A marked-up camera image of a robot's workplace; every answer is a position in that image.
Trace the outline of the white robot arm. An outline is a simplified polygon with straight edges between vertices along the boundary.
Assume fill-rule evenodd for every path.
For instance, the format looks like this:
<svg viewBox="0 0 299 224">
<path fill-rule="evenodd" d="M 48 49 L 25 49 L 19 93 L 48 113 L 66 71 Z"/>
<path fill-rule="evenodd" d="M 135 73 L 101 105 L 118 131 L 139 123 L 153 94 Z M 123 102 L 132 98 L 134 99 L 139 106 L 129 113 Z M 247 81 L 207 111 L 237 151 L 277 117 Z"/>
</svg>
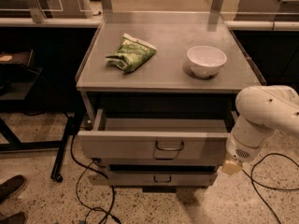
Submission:
<svg viewBox="0 0 299 224">
<path fill-rule="evenodd" d="M 291 87 L 247 87 L 236 96 L 235 108 L 239 116 L 227 138 L 222 166 L 227 175 L 253 161 L 275 130 L 299 136 L 299 95 Z"/>
</svg>

